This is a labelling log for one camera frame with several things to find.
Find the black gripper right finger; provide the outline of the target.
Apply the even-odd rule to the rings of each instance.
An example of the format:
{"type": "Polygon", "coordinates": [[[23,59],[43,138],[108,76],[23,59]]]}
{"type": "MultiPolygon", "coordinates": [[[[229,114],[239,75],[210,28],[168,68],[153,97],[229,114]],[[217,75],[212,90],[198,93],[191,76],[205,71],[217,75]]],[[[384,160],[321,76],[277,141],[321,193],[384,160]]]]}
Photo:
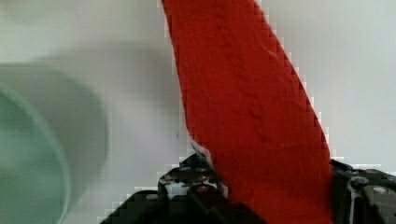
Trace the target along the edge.
{"type": "Polygon", "coordinates": [[[333,224],[396,224],[396,177],[331,160],[333,224]]]}

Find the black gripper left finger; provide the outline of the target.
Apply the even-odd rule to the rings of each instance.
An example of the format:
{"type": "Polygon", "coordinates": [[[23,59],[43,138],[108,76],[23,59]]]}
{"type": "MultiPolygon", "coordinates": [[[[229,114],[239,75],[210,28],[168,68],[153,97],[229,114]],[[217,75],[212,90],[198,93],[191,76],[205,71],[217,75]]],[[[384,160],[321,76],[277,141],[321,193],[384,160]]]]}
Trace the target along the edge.
{"type": "Polygon", "coordinates": [[[223,195],[217,173],[193,154],[163,175],[156,190],[130,196],[100,224],[266,224],[223,195]]]}

